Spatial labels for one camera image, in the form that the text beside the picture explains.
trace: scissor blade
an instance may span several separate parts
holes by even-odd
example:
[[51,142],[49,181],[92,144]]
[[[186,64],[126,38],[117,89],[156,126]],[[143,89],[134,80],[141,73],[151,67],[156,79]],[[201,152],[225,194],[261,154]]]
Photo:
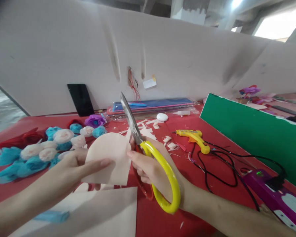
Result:
[[131,109],[128,105],[128,102],[122,92],[121,92],[121,105],[122,105],[122,108],[124,109],[124,112],[125,112],[125,115],[127,118],[127,122],[128,122],[129,128],[131,130],[131,133],[135,139],[135,142],[137,145],[140,145],[143,142],[143,140],[142,140],[139,128],[138,128],[136,120],[131,112]]

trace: green board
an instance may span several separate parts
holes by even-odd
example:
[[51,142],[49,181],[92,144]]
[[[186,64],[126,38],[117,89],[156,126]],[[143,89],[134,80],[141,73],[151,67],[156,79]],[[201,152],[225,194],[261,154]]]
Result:
[[[280,163],[287,172],[287,180],[296,186],[295,122],[211,93],[201,118],[250,154]],[[275,164],[261,161],[280,171]]]

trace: white paper rose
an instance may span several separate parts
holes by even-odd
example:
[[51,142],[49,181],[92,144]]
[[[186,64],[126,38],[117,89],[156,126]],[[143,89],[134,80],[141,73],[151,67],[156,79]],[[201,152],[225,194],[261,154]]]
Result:
[[46,142],[42,142],[40,143],[40,145],[44,148],[44,149],[47,149],[47,148],[57,148],[57,143],[55,143],[54,141],[46,141]]
[[72,151],[65,151],[65,152],[62,152],[62,153],[58,156],[58,159],[59,159],[59,160],[64,159],[65,156],[66,156],[67,154],[69,154],[70,152],[72,152]]
[[33,156],[37,156],[42,150],[43,147],[40,144],[28,145],[20,152],[20,157],[24,160],[28,160]]
[[85,137],[91,137],[93,131],[94,131],[94,128],[92,128],[90,126],[86,126],[86,127],[82,128],[80,130],[80,134],[83,135],[83,136],[85,136]]
[[39,152],[39,158],[42,161],[47,162],[55,158],[56,154],[57,154],[57,150],[55,148],[47,148]]
[[57,144],[63,144],[70,141],[73,137],[73,131],[71,131],[70,129],[61,129],[53,135],[53,141]]
[[83,135],[71,138],[72,149],[82,148],[86,144],[85,137]]

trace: red wire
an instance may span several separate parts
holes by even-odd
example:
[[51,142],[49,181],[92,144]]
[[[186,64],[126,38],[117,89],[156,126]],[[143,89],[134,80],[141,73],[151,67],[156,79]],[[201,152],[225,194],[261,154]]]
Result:
[[131,69],[129,69],[129,74],[131,79],[128,77],[128,80],[130,82],[130,88],[133,89],[135,101],[141,101],[140,93],[138,92],[137,88],[135,88],[134,86],[134,80],[132,78]]

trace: window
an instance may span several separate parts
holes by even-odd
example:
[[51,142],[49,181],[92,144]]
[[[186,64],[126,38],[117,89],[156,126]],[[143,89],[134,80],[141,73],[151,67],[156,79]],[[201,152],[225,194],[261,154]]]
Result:
[[293,8],[264,17],[254,36],[286,42],[295,28],[296,8]]

